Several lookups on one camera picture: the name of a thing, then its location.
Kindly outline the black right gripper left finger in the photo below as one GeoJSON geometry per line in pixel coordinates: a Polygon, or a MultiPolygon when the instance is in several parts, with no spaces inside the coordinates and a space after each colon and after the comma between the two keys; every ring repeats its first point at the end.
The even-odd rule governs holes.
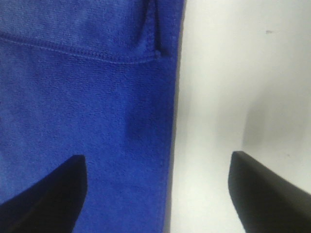
{"type": "Polygon", "coordinates": [[[87,194],[86,159],[74,155],[0,206],[2,233],[71,233],[87,194]]]}

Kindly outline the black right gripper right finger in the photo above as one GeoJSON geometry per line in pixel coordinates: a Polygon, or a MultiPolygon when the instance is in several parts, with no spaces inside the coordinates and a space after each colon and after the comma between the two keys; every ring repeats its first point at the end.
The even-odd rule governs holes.
{"type": "Polygon", "coordinates": [[[247,233],[309,233],[311,196],[243,151],[232,153],[228,190],[247,233]]]}

